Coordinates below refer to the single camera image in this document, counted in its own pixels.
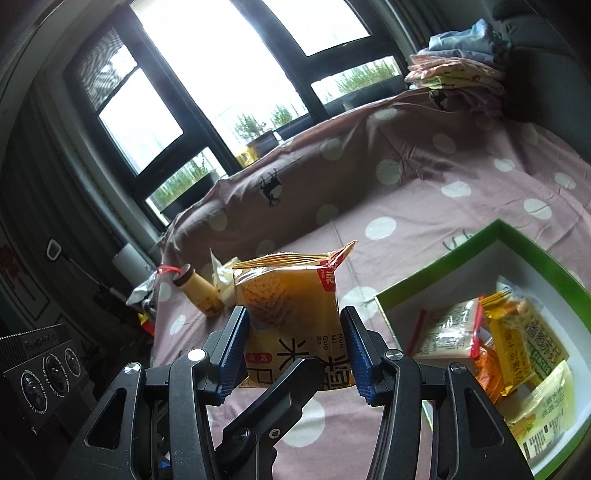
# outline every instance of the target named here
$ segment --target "green plant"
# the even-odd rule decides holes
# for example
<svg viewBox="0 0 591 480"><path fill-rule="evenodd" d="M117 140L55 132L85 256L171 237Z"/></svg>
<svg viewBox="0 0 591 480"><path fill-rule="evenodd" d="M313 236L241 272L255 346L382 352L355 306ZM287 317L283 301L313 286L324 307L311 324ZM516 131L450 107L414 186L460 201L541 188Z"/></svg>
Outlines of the green plant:
<svg viewBox="0 0 591 480"><path fill-rule="evenodd" d="M209 162L200 153L194 159L178 169L167 181L165 181L151 196L156 208L162 212L178 197L195 185L213 169Z"/></svg>
<svg viewBox="0 0 591 480"><path fill-rule="evenodd" d="M271 123L275 128L282 127L293 119L294 116L285 105L275 105L275 109L271 112Z"/></svg>
<svg viewBox="0 0 591 480"><path fill-rule="evenodd" d="M234 131L240 138L250 142L265 133L268 130L265 129L266 127L267 124L265 122L258 122L254 115L243 113L238 116L238 123L234 126Z"/></svg>
<svg viewBox="0 0 591 480"><path fill-rule="evenodd" d="M398 75L397 68L382 60L352 68L349 72L343 73L336 84L339 92L345 95L395 75Z"/></svg>

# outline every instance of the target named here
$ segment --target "stack of folded clothes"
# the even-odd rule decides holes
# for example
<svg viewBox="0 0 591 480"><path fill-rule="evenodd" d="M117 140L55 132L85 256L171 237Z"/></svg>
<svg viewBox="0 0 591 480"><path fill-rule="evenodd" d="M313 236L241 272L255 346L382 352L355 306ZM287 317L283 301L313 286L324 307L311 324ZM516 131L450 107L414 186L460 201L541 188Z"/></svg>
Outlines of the stack of folded clothes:
<svg viewBox="0 0 591 480"><path fill-rule="evenodd" d="M428 48L411 55L413 65L405 80L416 88L445 90L447 97L459 95L473 111L500 116L509 48L509 42L480 19L470 30L431 37Z"/></svg>

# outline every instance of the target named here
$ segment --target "brown bottle cap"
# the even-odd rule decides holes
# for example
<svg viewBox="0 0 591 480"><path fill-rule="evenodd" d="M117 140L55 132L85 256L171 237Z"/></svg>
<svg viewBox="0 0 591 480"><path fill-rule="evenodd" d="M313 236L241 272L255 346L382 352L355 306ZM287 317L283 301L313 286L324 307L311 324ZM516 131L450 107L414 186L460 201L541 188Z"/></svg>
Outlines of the brown bottle cap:
<svg viewBox="0 0 591 480"><path fill-rule="evenodd" d="M181 268L180 273L175 273L173 277L173 283L177 287L182 287L185 285L186 282L189 281L189 278L193 276L195 273L195 269L191 266L191 264L185 264Z"/></svg>

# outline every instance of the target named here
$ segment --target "bed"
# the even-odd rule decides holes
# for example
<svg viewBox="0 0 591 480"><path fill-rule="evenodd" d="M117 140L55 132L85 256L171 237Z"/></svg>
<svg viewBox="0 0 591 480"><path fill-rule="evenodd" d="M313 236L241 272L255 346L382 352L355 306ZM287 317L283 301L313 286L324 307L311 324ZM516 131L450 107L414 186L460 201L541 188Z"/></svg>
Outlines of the bed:
<svg viewBox="0 0 591 480"><path fill-rule="evenodd" d="M273 251L319 253L358 240L336 271L339 308L393 339L373 298L501 218L535 240L588 288L591 166L533 124L440 109L415 90L349 111L220 180L163 236L163 263L210 278L221 260ZM208 321L162 275L152 365L201 346L227 317ZM237 389L210 408L214 443L261 390ZM381 418L355 388L319 392L278 444L274 478L364 478ZM417 478L430 469L423 419Z"/></svg>

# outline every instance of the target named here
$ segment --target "white and red package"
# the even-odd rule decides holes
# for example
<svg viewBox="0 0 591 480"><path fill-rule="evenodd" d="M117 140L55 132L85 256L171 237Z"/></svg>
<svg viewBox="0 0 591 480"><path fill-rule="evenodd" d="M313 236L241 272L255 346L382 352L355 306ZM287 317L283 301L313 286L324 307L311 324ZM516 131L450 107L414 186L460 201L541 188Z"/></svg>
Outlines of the white and red package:
<svg viewBox="0 0 591 480"><path fill-rule="evenodd" d="M432 312L421 310L407 353L416 360L476 358L482 320L478 300L463 301Z"/></svg>

